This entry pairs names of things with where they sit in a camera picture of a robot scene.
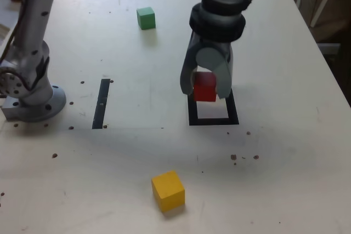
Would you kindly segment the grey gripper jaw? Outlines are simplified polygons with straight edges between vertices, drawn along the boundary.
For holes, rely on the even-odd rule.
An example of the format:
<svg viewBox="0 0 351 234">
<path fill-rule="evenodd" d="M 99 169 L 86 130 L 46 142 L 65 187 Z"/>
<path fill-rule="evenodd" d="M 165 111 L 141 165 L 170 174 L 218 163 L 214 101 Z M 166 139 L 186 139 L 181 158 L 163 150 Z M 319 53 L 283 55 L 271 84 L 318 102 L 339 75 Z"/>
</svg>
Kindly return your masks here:
<svg viewBox="0 0 351 234">
<path fill-rule="evenodd" d="M 199 46 L 189 47 L 184 59 L 183 67 L 180 74 L 180 87 L 185 95 L 190 95 L 193 92 L 194 78 L 192 74 L 197 68 L 196 54 L 199 51 Z"/>
<path fill-rule="evenodd" d="M 227 98 L 231 91 L 233 75 L 233 52 L 224 54 L 217 48 L 202 48 L 196 54 L 198 66 L 210 70 L 216 77 L 216 92 L 220 99 Z"/>
</svg>

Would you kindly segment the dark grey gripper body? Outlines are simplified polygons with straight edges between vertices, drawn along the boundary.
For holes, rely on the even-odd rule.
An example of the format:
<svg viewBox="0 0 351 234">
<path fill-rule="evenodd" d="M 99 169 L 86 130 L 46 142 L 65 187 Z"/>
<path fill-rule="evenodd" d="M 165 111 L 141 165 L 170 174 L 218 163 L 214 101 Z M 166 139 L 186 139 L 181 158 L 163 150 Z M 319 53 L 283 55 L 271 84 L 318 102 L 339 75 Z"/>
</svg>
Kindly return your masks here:
<svg viewBox="0 0 351 234">
<path fill-rule="evenodd" d="M 214 42 L 208 39 L 202 38 L 200 35 L 195 33 L 194 31 L 191 33 L 190 41 L 189 41 L 189 48 L 190 47 L 197 47 L 201 48 L 216 48 L 220 51 L 222 55 L 225 56 L 227 62 L 232 62 L 233 59 L 233 50 L 231 47 L 231 43 L 221 43 L 221 42 Z"/>
</svg>

